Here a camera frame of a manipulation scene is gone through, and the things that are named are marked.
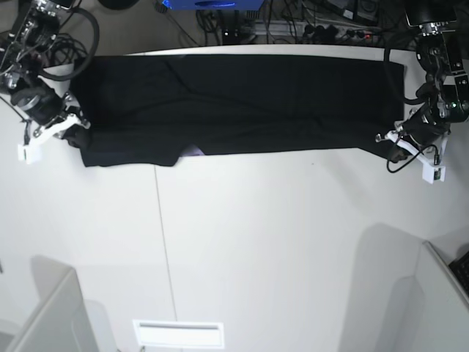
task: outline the black cloth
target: black cloth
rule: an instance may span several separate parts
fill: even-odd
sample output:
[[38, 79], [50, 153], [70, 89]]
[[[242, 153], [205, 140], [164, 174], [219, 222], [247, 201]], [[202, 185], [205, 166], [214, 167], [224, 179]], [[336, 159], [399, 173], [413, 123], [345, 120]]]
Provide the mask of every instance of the black cloth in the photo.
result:
[[[391, 66], [403, 90], [404, 68]], [[96, 57], [71, 91], [91, 122], [85, 166], [173, 166], [205, 155], [360, 148], [403, 120], [382, 62], [321, 56]]]

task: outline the black cable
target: black cable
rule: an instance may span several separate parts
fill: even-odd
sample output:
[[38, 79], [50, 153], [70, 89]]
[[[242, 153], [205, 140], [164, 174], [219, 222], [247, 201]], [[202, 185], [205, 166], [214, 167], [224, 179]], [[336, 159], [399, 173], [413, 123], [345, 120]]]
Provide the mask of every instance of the black cable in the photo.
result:
[[273, 12], [273, 0], [270, 0], [269, 17], [267, 19], [267, 30], [266, 30], [267, 33], [265, 35], [267, 44], [269, 43], [269, 29], [270, 29], [270, 22], [272, 21], [272, 12]]
[[386, 47], [384, 49], [384, 69], [386, 76], [388, 77], [389, 84], [391, 86], [391, 90], [394, 93], [394, 96], [401, 100], [403, 103], [406, 103], [407, 105], [420, 105], [425, 102], [425, 98], [419, 97], [416, 99], [409, 99], [406, 98], [404, 95], [401, 94], [399, 89], [396, 86], [396, 82], [394, 81], [394, 77], [391, 72], [391, 61], [390, 61], [390, 56], [391, 56], [391, 49], [394, 44], [397, 42], [407, 39], [409, 37], [415, 37], [416, 32], [414, 30], [406, 31], [403, 33], [397, 33], [395, 34], [387, 43]]
[[306, 14], [305, 14], [305, 5], [303, 4], [303, 2], [301, 2], [301, 20], [305, 21], [307, 24], [313, 26], [313, 24], [311, 22], [309, 22], [308, 16], [306, 16]]
[[80, 1], [78, 2], [78, 4], [77, 4], [74, 8], [70, 9], [70, 11], [71, 11], [70, 15], [69, 15], [68, 18], [60, 25], [59, 30], [62, 29], [62, 28], [64, 28], [65, 25], [68, 23], [68, 21], [70, 21], [70, 19], [73, 17], [73, 15], [76, 14], [75, 10], [77, 10], [77, 9], [81, 6], [81, 3], [82, 3], [82, 2], [83, 2], [83, 0], [80, 0]]
[[425, 150], [429, 149], [429, 148], [434, 148], [435, 149], [435, 156], [437, 159], [440, 158], [440, 153], [438, 151], [438, 147], [434, 144], [428, 144], [426, 147], [423, 147], [422, 149], [420, 149], [418, 151], [417, 154], [415, 154], [407, 163], [405, 163], [404, 165], [398, 167], [397, 169], [395, 170], [392, 170], [390, 168], [390, 164], [391, 164], [391, 157], [392, 157], [392, 154], [393, 154], [393, 151], [396, 149], [397, 147], [397, 144], [399, 143], [399, 141], [402, 139], [402, 136], [399, 136], [397, 138], [397, 140], [394, 142], [393, 144], [393, 147], [391, 148], [390, 152], [389, 152], [389, 155], [388, 155], [388, 158], [386, 160], [386, 169], [388, 170], [388, 172], [390, 172], [391, 174], [396, 174], [397, 172], [401, 171], [402, 169], [404, 169], [405, 167], [409, 166], [414, 160], [417, 159], [417, 157], [420, 155], [420, 154], [423, 154], [425, 152]]
[[386, 39], [384, 38], [384, 35], [379, 34], [379, 36], [380, 36], [380, 39], [377, 41], [376, 46], [378, 48], [381, 48], [381, 42], [383, 42], [383, 46], [386, 47]]
[[197, 46], [201, 46], [200, 44], [198, 44], [196, 42], [195, 39], [192, 38], [192, 36], [186, 32], [185, 29], [183, 29], [183, 27], [179, 24], [179, 22], [177, 22], [173, 16], [171, 16], [171, 14], [169, 12], [165, 13], [166, 17], [170, 20], [170, 22], [172, 22], [176, 27], [178, 27], [180, 29], [180, 31], [192, 42], [194, 43], [195, 45]]
[[0, 100], [2, 100], [5, 104], [7, 104], [14, 112], [17, 114], [20, 119], [21, 123], [26, 123], [24, 126], [24, 135], [23, 135], [23, 143], [24, 145], [28, 145], [31, 141], [31, 137], [29, 136], [29, 126], [31, 125], [31, 120], [25, 119], [14, 107], [12, 104], [8, 103], [2, 96], [0, 96]]
[[2, 100], [5, 104], [7, 104], [21, 119], [21, 122], [26, 122], [27, 120], [13, 107], [12, 104], [8, 103], [2, 96], [0, 96], [0, 100]]
[[377, 32], [373, 32], [373, 34], [376, 34], [376, 35], [382, 35], [384, 33], [389, 33], [389, 32], [395, 32], [396, 30], [399, 29], [399, 25], [402, 21], [402, 19], [405, 17], [405, 13], [403, 13], [402, 15], [399, 16], [399, 18], [397, 19], [397, 21], [393, 24], [392, 27], [389, 27], [389, 28], [384, 28], [384, 29], [381, 29]]
[[[321, 8], [324, 9], [326, 12], [328, 12], [328, 13], [330, 13], [330, 14], [333, 14], [333, 15], [335, 15], [335, 16], [339, 16], [340, 19], [339, 19], [338, 21], [344, 21], [345, 23], [346, 23], [346, 22], [349, 22], [350, 24], [356, 24], [356, 23], [357, 23], [357, 22], [355, 22], [355, 21], [353, 21], [353, 20], [350, 20], [349, 18], [345, 18], [344, 16], [338, 15], [338, 14], [337, 14], [336, 12], [334, 12], [333, 10], [331, 10], [331, 9], [329, 9], [329, 8], [327, 8], [327, 7], [325, 7], [325, 6], [323, 5], [322, 1], [315, 1], [315, 0], [309, 0], [309, 1], [310, 1], [312, 4], [321, 7]], [[316, 12], [317, 12], [316, 9], [313, 9], [313, 8], [311, 8], [311, 7], [307, 7], [307, 6], [305, 6], [305, 5], [303, 5], [303, 8], [305, 8], [305, 9], [307, 9], [307, 10], [310, 10], [310, 11], [313, 11], [314, 14], [316, 15]], [[392, 19], [392, 17], [391, 17], [388, 13], [387, 13], [387, 15], [388, 15], [388, 17], [394, 22], [394, 20]], [[400, 23], [401, 23], [401, 21], [402, 21], [402, 19], [403, 19], [404, 17], [405, 17], [405, 13], [402, 13], [402, 14], [399, 16], [399, 18], [397, 19], [397, 21], [394, 22], [394, 24], [393, 24], [392, 27], [387, 28], [387, 29], [382, 29], [381, 31], [377, 32], [377, 34], [382, 34], [382, 33], [385, 33], [385, 32], [392, 32], [392, 31], [396, 30], [396, 29], [399, 27], [399, 25], [400, 25]]]
[[393, 26], [391, 27], [392, 29], [397, 29], [397, 28], [399, 27], [399, 25], [400, 25], [400, 23], [401, 23], [403, 17], [405, 17], [405, 13], [402, 13], [402, 14], [397, 18], [397, 20], [394, 20], [394, 19], [392, 18], [392, 16], [389, 15], [389, 12], [386, 11], [385, 9], [381, 8], [381, 9], [380, 9], [380, 12], [381, 12], [381, 14], [382, 14], [381, 18], [382, 18], [383, 20], [384, 20], [384, 15], [385, 15], [389, 20], [391, 20], [391, 22], [392, 22], [392, 24], [393, 24]]
[[17, 106], [18, 103], [25, 98], [33, 98], [36, 95], [40, 96], [41, 98], [45, 97], [48, 92], [45, 90], [44, 87], [31, 87], [25, 88], [22, 90], [18, 90], [17, 92], [13, 93], [11, 96], [12, 105]]
[[58, 82], [69, 81], [70, 79], [73, 79], [76, 76], [78, 76], [80, 73], [82, 73], [88, 67], [88, 65], [91, 63], [93, 57], [95, 56], [96, 51], [97, 51], [97, 45], [100, 42], [100, 26], [99, 26], [96, 18], [91, 13], [86, 11], [85, 9], [82, 9], [82, 8], [79, 7], [79, 8], [74, 9], [73, 11], [76, 12], [76, 13], [79, 13], [82, 16], [84, 16], [92, 25], [92, 28], [93, 28], [93, 44], [92, 44], [91, 48], [89, 49], [88, 55], [86, 56], [85, 60], [81, 63], [80, 67], [77, 68], [76, 70], [74, 70], [72, 73], [70, 73], [68, 75], [56, 76], [56, 75], [52, 75], [50, 73], [45, 72], [44, 69], [41, 69], [39, 71], [39, 76], [51, 79], [53, 81], [58, 81]]
[[[290, 9], [290, 5], [288, 3], [287, 0], [284, 0], [284, 3], [285, 3], [285, 8], [282, 10], [282, 13], [285, 11], [285, 9], [288, 9], [288, 12], [290, 14], [290, 19], [292, 20], [292, 23], [293, 23], [293, 29], [295, 30], [295, 36], [294, 36], [294, 39], [295, 39], [295, 43], [298, 41], [298, 33], [297, 33], [297, 30], [296, 30], [296, 24], [295, 24], [295, 20], [293, 19], [293, 13], [292, 13], [292, 9]], [[286, 16], [283, 16], [284, 19], [288, 22], [288, 26], [290, 28], [290, 34], [292, 35], [293, 37], [293, 33], [292, 33], [292, 26], [290, 24], [290, 22], [288, 21], [287, 17]]]
[[304, 12], [304, 10], [309, 10], [309, 11], [313, 12], [313, 14], [312, 14], [313, 15], [313, 20], [314, 20], [313, 27], [316, 28], [316, 9], [311, 9], [311, 8], [307, 7], [305, 5], [305, 2], [302, 1], [301, 2], [301, 12]]
[[182, 32], [177, 33], [177, 42], [181, 48], [187, 48], [188, 46], [193, 48], [192, 42]]
[[213, 24], [212, 20], [212, 12], [209, 11], [207, 14], [204, 13], [204, 10], [197, 10], [196, 11], [196, 20], [197, 24], [201, 28], [202, 31], [204, 31], [204, 41], [205, 41], [205, 46], [208, 45], [208, 35], [213, 34], [215, 37], [215, 41], [217, 42], [217, 45], [221, 44], [221, 40], [218, 37], [218, 28], [219, 25]]
[[73, 63], [76, 59], [88, 56], [85, 46], [69, 34], [61, 33], [46, 53], [48, 66], [58, 66]]

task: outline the white panel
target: white panel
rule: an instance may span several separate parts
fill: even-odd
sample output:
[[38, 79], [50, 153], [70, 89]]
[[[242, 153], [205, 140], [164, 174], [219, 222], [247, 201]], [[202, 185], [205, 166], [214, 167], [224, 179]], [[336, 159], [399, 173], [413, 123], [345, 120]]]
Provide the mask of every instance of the white panel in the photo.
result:
[[[394, 352], [466, 352], [469, 345], [469, 302], [432, 247], [422, 247], [416, 279], [424, 293], [424, 308], [416, 315], [410, 301]], [[404, 329], [413, 320], [413, 330]]]
[[73, 268], [61, 263], [46, 298], [29, 317], [6, 352], [100, 352]]
[[[292, 52], [360, 55], [300, 46]], [[383, 52], [361, 58], [368, 54]], [[424, 73], [413, 53], [396, 55], [415, 69], [406, 75], [410, 97]], [[469, 225], [468, 127], [454, 128], [448, 179], [434, 186], [418, 164], [390, 175], [383, 159], [360, 150], [157, 167], [178, 318], [223, 321], [228, 351], [374, 351], [389, 340], [380, 336], [388, 304], [413, 275], [421, 238]]]
[[221, 323], [134, 322], [137, 338], [142, 346], [171, 348], [224, 348], [224, 329]]

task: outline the wire bundle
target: wire bundle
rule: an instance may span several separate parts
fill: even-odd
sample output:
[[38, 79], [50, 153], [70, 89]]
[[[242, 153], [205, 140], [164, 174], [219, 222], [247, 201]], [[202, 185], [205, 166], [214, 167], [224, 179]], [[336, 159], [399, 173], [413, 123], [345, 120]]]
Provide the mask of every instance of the wire bundle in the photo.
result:
[[83, 2], [83, 0], [80, 0], [76, 6], [74, 6], [74, 8], [72, 8], [72, 13], [69, 14], [69, 16], [67, 17], [67, 19], [60, 25], [59, 29], [62, 29], [65, 27], [65, 25], [72, 19], [73, 15], [75, 14], [75, 11], [74, 10], [77, 10], [80, 6], [81, 6], [81, 3]]
[[196, 20], [200, 29], [204, 31], [204, 44], [208, 46], [208, 35], [213, 34], [217, 45], [221, 45], [221, 39], [218, 36], [220, 25], [218, 22], [213, 23], [214, 16], [212, 11], [197, 10]]
[[82, 42], [67, 33], [57, 35], [53, 45], [46, 53], [48, 66], [72, 64], [77, 59], [84, 59], [88, 51]]
[[171, 22], [174, 26], [176, 26], [179, 31], [180, 31], [180, 34], [183, 34], [185, 35], [193, 44], [195, 44], [195, 46], [201, 46], [195, 39], [192, 38], [192, 36], [180, 25], [180, 23], [178, 21], [176, 21], [176, 19], [171, 15], [171, 13], [169, 12], [165, 12], [163, 14], [169, 22]]
[[284, 8], [281, 11], [281, 17], [288, 23], [288, 27], [290, 30], [290, 34], [292, 35], [293, 40], [295, 41], [295, 44], [298, 43], [298, 32], [296, 30], [296, 23], [295, 19], [293, 18], [293, 12], [292, 9], [290, 8], [290, 4], [288, 3], [287, 0], [284, 0]]
[[[59, 82], [69, 81], [70, 79], [73, 79], [76, 76], [78, 76], [80, 73], [82, 73], [88, 67], [88, 65], [91, 63], [93, 57], [96, 54], [97, 46], [98, 46], [99, 41], [100, 41], [100, 26], [99, 26], [96, 18], [90, 12], [88, 12], [85, 9], [82, 9], [81, 7], [78, 7], [78, 6], [71, 9], [70, 17], [65, 21], [65, 23], [67, 21], [69, 21], [72, 18], [72, 16], [76, 13], [78, 13], [79, 15], [82, 15], [83, 17], [85, 17], [85, 19], [88, 20], [89, 24], [91, 24], [91, 27], [93, 29], [93, 43], [91, 45], [89, 53], [86, 55], [86, 57], [85, 57], [84, 61], [81, 63], [81, 65], [78, 68], [76, 68], [72, 73], [70, 73], [68, 75], [56, 76], [56, 75], [52, 75], [48, 72], [45, 72], [44, 69], [41, 69], [39, 71], [39, 76], [51, 79], [53, 81], [59, 81]], [[64, 37], [62, 40], [63, 40], [64, 44], [67, 43], [65, 45], [66, 47], [71, 48], [73, 46], [74, 48], [77, 48], [77, 49], [72, 49], [72, 51], [74, 51], [76, 54], [83, 53], [83, 48], [84, 47], [79, 41], [77, 41], [77, 40], [74, 41], [71, 37]]]
[[[329, 23], [330, 25], [340, 25], [350, 27], [350, 30], [346, 34], [343, 34], [339, 39], [336, 40], [336, 45], [354, 45], [361, 46], [365, 44], [370, 44], [372, 40], [372, 46], [384, 47], [386, 44], [385, 37], [389, 33], [394, 33], [399, 31], [399, 27], [403, 24], [403, 19], [405, 18], [404, 8], [402, 7], [402, 14], [395, 20], [383, 7], [379, 8], [379, 19], [380, 23], [378, 26], [367, 26], [359, 24], [353, 21], [349, 21], [346, 18], [338, 16], [336, 13], [331, 12], [327, 7], [318, 3], [317, 0], [302, 0], [301, 2], [302, 17], [308, 23], [311, 20], [313, 26], [316, 26], [317, 21], [323, 23]], [[328, 13], [334, 15], [334, 18], [330, 18]], [[360, 33], [361, 36], [355, 36], [354, 33]], [[358, 37], [359, 41], [351, 42], [350, 39]], [[406, 49], [409, 44], [412, 42], [412, 38], [409, 42], [401, 43], [400, 48]]]
[[397, 172], [403, 170], [407, 166], [409, 166], [414, 160], [416, 160], [420, 155], [423, 155], [428, 149], [433, 148], [435, 150], [435, 164], [439, 163], [440, 160], [440, 151], [438, 150], [438, 147], [434, 144], [428, 144], [424, 147], [421, 147], [418, 149], [418, 153], [415, 154], [409, 161], [407, 161], [405, 164], [401, 165], [397, 169], [392, 169], [391, 168], [391, 159], [393, 154], [397, 151], [398, 148], [398, 143], [403, 140], [404, 134], [400, 134], [397, 140], [394, 142], [391, 150], [389, 151], [388, 158], [386, 159], [386, 169], [388, 170], [389, 173], [391, 174], [396, 174]]

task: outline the electronic equipment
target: electronic equipment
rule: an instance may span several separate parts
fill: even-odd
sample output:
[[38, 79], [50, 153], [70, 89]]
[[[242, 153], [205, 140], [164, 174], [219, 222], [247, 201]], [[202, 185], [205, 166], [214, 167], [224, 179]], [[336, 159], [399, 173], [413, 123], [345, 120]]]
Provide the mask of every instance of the electronic equipment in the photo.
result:
[[[37, 148], [52, 136], [74, 145], [86, 144], [89, 123], [83, 118], [73, 96], [59, 97], [40, 77], [68, 81], [79, 75], [91, 62], [99, 41], [99, 26], [94, 16], [81, 8], [73, 8], [74, 0], [32, 0], [24, 4], [7, 39], [0, 47], [0, 92], [11, 96], [11, 104], [27, 115], [24, 145], [20, 157], [30, 163]], [[91, 50], [71, 74], [55, 76], [44, 69], [45, 53], [57, 41], [61, 28], [59, 16], [77, 13], [92, 25], [94, 40]], [[29, 127], [38, 127], [32, 135]]]
[[347, 20], [376, 26], [380, 0], [322, 0], [318, 4], [334, 11]]
[[451, 271], [461, 284], [464, 291], [469, 295], [469, 252], [462, 258], [455, 260], [449, 265]]
[[[434, 183], [445, 180], [442, 159], [451, 124], [469, 118], [469, 78], [462, 66], [456, 32], [450, 29], [450, 23], [456, 20], [452, 6], [438, 0], [407, 0], [405, 9], [412, 29], [395, 34], [387, 42], [384, 63], [396, 97], [407, 105], [420, 107], [413, 109], [405, 121], [395, 122], [395, 130], [384, 137], [377, 135], [376, 141], [394, 143], [388, 157], [389, 172], [398, 172], [418, 159], [424, 165], [423, 179]], [[426, 71], [426, 82], [417, 91], [417, 98], [409, 99], [402, 97], [394, 85], [389, 56], [393, 45], [414, 38], [417, 38], [417, 59]], [[454, 84], [446, 83], [448, 77], [454, 79]], [[413, 156], [410, 161], [391, 170], [390, 162], [405, 160], [409, 155]]]
[[164, 0], [172, 10], [258, 10], [264, 0]]

